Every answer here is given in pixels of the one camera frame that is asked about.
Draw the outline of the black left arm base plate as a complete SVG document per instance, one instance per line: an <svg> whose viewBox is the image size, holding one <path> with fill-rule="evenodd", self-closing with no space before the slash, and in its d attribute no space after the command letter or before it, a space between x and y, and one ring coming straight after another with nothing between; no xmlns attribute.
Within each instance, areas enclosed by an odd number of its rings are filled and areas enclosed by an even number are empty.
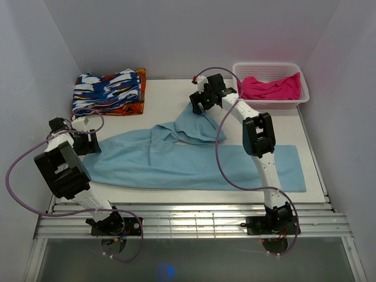
<svg viewBox="0 0 376 282"><path fill-rule="evenodd" d="M140 236L140 223L134 217L124 217L124 227L120 233L102 232L95 227L91 227L89 234L91 236Z"/></svg>

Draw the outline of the light blue trousers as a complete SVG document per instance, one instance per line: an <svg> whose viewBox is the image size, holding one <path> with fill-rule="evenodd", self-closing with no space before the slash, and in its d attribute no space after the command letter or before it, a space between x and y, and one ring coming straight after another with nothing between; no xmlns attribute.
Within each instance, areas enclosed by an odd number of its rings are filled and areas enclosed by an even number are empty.
<svg viewBox="0 0 376 282"><path fill-rule="evenodd" d="M82 163L92 181L135 189L231 191L235 185L261 186L251 157L242 146L225 141L208 114L195 115L187 105L173 122L125 132L100 141L101 153Z"/></svg>

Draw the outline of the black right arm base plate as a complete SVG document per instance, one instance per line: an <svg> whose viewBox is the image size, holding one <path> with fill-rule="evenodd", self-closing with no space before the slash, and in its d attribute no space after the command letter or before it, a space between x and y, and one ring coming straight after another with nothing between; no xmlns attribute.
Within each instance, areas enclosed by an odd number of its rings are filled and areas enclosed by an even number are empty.
<svg viewBox="0 0 376 282"><path fill-rule="evenodd" d="M277 220L272 220L267 216L249 216L246 217L246 222L241 225L247 229L248 235L279 235L285 232L286 235L294 235L296 232L301 233L297 224L297 216Z"/></svg>

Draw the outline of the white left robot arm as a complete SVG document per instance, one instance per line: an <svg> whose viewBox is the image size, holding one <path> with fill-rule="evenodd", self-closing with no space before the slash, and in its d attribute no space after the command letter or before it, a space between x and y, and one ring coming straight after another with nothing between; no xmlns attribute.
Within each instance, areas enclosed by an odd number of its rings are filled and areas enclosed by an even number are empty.
<svg viewBox="0 0 376 282"><path fill-rule="evenodd" d="M61 117L50 120L47 148L34 157L34 162L54 196L88 209L92 216L86 221L88 225L104 234L117 235L124 230L125 221L114 211L115 206L91 188L91 178L80 159L101 152L95 131L86 134L87 124L86 117L72 122Z"/></svg>

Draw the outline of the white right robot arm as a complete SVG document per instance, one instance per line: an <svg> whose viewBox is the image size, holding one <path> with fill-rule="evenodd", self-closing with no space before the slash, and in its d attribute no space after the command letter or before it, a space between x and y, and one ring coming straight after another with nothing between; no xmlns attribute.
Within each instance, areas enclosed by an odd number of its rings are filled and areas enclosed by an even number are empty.
<svg viewBox="0 0 376 282"><path fill-rule="evenodd" d="M298 218L283 192L274 158L276 138L270 114L260 113L240 100L233 88L228 88L221 74L195 76L197 91L190 95L193 113L201 115L215 105L232 114L242 125L245 152L252 158L261 179L264 193L264 216L250 216L241 224L249 235L277 234L284 237L298 234Z"/></svg>

